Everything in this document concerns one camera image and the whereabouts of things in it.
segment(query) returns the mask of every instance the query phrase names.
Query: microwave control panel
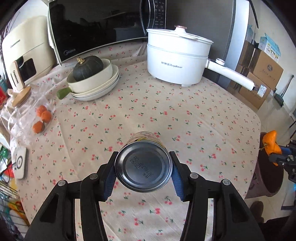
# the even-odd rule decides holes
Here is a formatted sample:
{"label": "microwave control panel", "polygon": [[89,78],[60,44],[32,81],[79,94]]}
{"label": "microwave control panel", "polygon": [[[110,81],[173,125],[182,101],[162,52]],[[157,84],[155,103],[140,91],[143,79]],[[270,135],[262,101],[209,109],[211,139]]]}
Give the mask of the microwave control panel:
{"label": "microwave control panel", "polygon": [[165,29],[166,0],[154,0],[155,19],[153,28]]}

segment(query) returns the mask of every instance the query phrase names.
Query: electric cooking pot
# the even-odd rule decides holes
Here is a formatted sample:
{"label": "electric cooking pot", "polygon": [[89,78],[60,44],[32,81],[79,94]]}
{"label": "electric cooking pot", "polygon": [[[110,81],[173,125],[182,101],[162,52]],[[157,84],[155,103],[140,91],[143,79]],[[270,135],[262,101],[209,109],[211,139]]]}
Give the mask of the electric cooking pot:
{"label": "electric cooking pot", "polygon": [[175,30],[147,29],[147,65],[153,77],[188,87],[199,83],[208,68],[250,91],[254,88],[253,81],[224,67],[222,59],[208,59],[213,41],[187,33],[186,27],[175,27]]}

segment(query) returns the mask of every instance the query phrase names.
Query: tablecloth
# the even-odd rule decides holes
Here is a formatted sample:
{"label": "tablecloth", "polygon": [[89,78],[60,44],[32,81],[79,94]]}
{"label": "tablecloth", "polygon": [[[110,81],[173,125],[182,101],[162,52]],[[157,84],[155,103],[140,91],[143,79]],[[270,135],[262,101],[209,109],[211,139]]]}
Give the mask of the tablecloth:
{"label": "tablecloth", "polygon": [[[155,133],[192,172],[218,182],[228,178],[245,197],[258,155],[258,116],[206,78],[187,88],[152,78],[145,48],[145,43],[134,42],[86,54],[113,59],[120,71],[116,87],[94,101],[56,98],[75,60],[33,83],[51,86],[46,97],[56,110],[46,132],[30,146],[26,180],[17,181],[29,221],[58,180],[78,181],[96,172],[138,131]],[[209,216],[212,205],[209,201]],[[179,240],[188,203],[177,197],[171,180],[147,194],[116,180],[112,195],[100,206],[110,241]],[[79,205],[76,232],[77,240],[83,240]]]}

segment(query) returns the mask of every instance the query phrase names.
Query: bolt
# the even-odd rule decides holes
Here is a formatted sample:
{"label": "bolt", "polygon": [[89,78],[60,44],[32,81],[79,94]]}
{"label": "bolt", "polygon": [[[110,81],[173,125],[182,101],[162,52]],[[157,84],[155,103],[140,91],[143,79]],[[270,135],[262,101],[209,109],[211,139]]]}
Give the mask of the bolt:
{"label": "bolt", "polygon": [[222,183],[226,186],[230,185],[230,181],[228,179],[224,179]]}
{"label": "bolt", "polygon": [[198,174],[195,172],[192,172],[192,173],[190,173],[190,177],[193,179],[196,179],[196,178],[198,178]]}
{"label": "bolt", "polygon": [[89,175],[89,178],[90,179],[97,179],[98,178],[98,174],[92,173],[92,174]]}
{"label": "bolt", "polygon": [[61,186],[66,184],[66,181],[65,180],[60,180],[57,184],[61,187]]}

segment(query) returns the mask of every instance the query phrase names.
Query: stack of dishes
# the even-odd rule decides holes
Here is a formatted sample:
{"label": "stack of dishes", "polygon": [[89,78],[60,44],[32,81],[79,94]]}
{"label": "stack of dishes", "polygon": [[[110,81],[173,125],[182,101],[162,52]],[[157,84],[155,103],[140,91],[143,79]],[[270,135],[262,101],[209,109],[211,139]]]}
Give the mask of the stack of dishes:
{"label": "stack of dishes", "polygon": [[67,77],[69,87],[59,90],[57,92],[58,98],[63,99],[71,93],[76,100],[90,101],[109,93],[119,80],[119,70],[108,59],[102,59],[102,62],[104,69],[87,79],[77,82],[73,73],[70,73]]}

